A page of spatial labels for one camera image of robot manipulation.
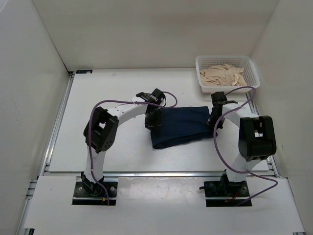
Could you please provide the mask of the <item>dark blue denim trousers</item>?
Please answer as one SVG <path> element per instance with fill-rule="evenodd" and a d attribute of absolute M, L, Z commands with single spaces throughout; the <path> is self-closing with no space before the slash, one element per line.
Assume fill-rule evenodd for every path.
<path fill-rule="evenodd" d="M 206 106 L 163 109 L 160 126 L 150 131 L 152 148 L 165 149 L 213 138 Z"/>

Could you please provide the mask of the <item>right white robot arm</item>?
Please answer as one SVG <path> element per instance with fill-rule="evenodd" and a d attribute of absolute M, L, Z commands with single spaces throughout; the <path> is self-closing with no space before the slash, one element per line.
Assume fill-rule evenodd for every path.
<path fill-rule="evenodd" d="M 204 188 L 213 197 L 238 195 L 253 168 L 276 153 L 273 120 L 270 116 L 256 115 L 243 104 L 228 100 L 224 92 L 213 93 L 211 99 L 213 107 L 207 124 L 213 130 L 214 146 L 226 170 L 219 181 L 206 183 Z M 216 140 L 217 130 L 223 128 L 225 119 L 239 128 L 239 154 L 231 165 L 223 159 Z"/>

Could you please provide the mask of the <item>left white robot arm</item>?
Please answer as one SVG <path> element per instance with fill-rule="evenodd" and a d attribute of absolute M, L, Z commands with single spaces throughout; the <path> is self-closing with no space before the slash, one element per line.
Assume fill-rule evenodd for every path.
<path fill-rule="evenodd" d="M 84 129 L 88 148 L 86 169 L 81 177 L 86 191 L 92 196 L 104 189 L 103 165 L 107 150 L 114 144 L 117 129 L 123 123 L 145 116 L 145 128 L 159 130 L 165 94 L 155 89 L 151 94 L 138 93 L 129 101 L 104 100 L 94 106 Z"/>

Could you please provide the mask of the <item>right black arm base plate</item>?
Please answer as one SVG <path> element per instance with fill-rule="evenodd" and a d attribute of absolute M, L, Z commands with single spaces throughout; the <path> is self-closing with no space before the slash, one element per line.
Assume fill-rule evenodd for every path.
<path fill-rule="evenodd" d="M 222 183 L 205 181 L 199 190 L 205 194 L 207 207 L 251 207 L 252 202 L 246 181 Z"/>

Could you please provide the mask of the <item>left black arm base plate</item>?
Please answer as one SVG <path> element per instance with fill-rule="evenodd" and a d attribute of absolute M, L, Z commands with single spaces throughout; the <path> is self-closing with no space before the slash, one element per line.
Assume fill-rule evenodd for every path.
<path fill-rule="evenodd" d="M 82 181 L 77 181 L 74 188 L 73 205 L 92 205 L 92 206 L 115 206 L 117 198 L 118 182 L 104 182 L 108 191 L 109 203 L 106 199 L 107 194 L 100 187 L 96 192 L 92 192 Z"/>

